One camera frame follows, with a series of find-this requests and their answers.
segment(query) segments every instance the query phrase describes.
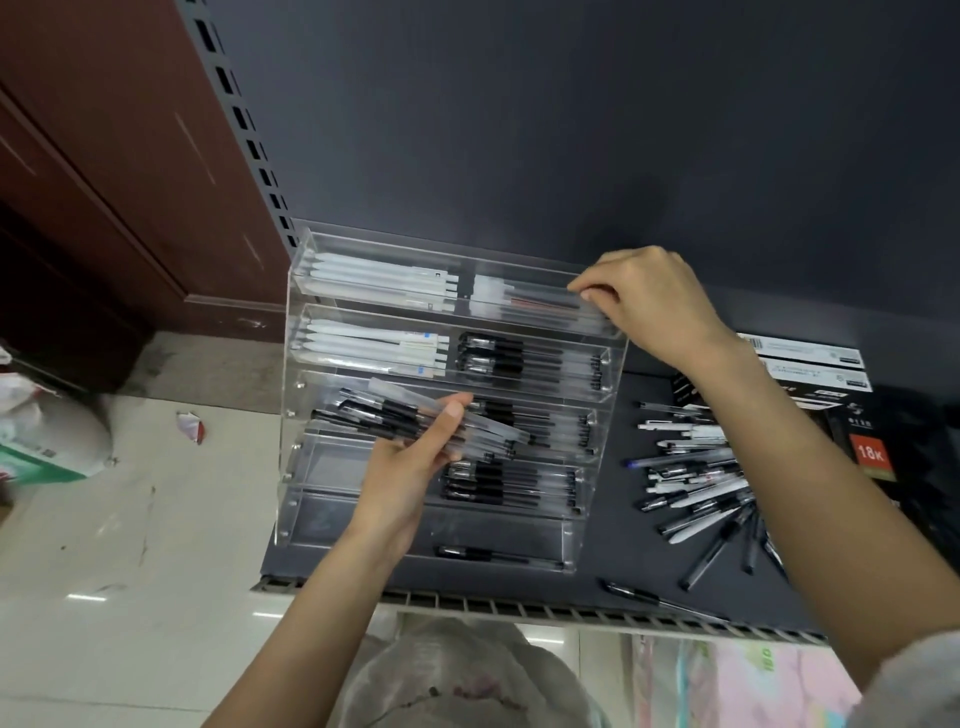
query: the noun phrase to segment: white label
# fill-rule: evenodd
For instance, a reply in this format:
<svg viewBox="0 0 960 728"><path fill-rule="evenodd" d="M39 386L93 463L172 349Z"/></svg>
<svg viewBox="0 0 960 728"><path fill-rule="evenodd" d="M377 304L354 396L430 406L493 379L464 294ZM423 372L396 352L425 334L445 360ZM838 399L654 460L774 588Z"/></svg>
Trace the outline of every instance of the white label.
<svg viewBox="0 0 960 728"><path fill-rule="evenodd" d="M772 336L756 336L751 333L737 333L746 339L760 356L775 356L780 359L809 361L814 364L829 364L834 367L852 367L863 369L863 357L857 349L832 347L829 344L814 344L809 341L777 339Z"/></svg>
<svg viewBox="0 0 960 728"><path fill-rule="evenodd" d="M849 389L854 392L873 392L865 372L852 369L834 369L817 364L778 361L761 357L760 361L777 381L797 381L828 389Z"/></svg>

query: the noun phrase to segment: right hand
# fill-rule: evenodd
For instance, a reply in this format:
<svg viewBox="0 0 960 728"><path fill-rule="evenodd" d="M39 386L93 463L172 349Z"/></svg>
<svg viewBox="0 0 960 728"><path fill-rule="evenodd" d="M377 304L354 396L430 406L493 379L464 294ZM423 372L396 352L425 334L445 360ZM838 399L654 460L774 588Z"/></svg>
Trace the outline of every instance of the right hand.
<svg viewBox="0 0 960 728"><path fill-rule="evenodd" d="M686 375L741 339L717 316L693 269L651 246L612 251L567 288L596 304L631 340Z"/></svg>

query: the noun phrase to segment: acrylic pen display rack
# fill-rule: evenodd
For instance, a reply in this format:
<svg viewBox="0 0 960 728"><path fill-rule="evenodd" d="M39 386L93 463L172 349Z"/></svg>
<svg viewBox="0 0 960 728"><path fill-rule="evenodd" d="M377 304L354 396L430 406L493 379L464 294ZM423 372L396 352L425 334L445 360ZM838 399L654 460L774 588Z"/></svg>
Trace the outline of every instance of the acrylic pen display rack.
<svg viewBox="0 0 960 728"><path fill-rule="evenodd" d="M574 571L627 347L566 291L577 268L297 228L276 543L332 546L374 436L416 432L432 400L466 391L497 437L472 430L470 457L431 481L409 555Z"/></svg>

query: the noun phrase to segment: pen in plastic wrapper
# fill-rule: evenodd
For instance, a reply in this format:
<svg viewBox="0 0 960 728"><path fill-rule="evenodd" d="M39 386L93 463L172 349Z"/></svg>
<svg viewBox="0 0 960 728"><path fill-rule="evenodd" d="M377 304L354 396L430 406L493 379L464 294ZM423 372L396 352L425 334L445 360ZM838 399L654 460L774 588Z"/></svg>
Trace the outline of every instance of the pen in plastic wrapper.
<svg viewBox="0 0 960 728"><path fill-rule="evenodd" d="M709 545L706 551L704 551L703 556L697 560L697 562L690 568L690 571L687 572L686 576L682 578L679 582L679 586L685 592L689 592L700 581L700 577L707 573L713 562L717 560L717 557L727 546L727 544L732 540L737 533L740 532L740 529L743 528L743 524L750 518L751 513L753 513L753 506L745 506L732 521L726 522L723 524L723 527L720 529L720 533L717 534L716 538L713 540L713 543Z"/></svg>
<svg viewBox="0 0 960 728"><path fill-rule="evenodd" d="M763 517L759 511L754 512L753 520L750 523L750 530L747 532L747 543L743 551L743 563L740 568L744 572L753 574L756 570L756 553L760 549L760 542L763 541L763 534L766 527L763 525Z"/></svg>

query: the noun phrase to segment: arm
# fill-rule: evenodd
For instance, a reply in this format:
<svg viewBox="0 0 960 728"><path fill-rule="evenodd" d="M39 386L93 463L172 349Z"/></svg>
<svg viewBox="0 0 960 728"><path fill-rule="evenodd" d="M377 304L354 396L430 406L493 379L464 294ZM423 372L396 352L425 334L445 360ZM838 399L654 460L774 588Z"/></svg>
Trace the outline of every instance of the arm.
<svg viewBox="0 0 960 728"><path fill-rule="evenodd" d="M447 398L444 413L409 448L377 440L350 525L204 728L326 725L373 608L413 543L430 477L472 395Z"/></svg>
<svg viewBox="0 0 960 728"><path fill-rule="evenodd" d="M960 628L960 578L724 326L679 255L607 253L570 288L700 390L791 582L861 690L911 643Z"/></svg>

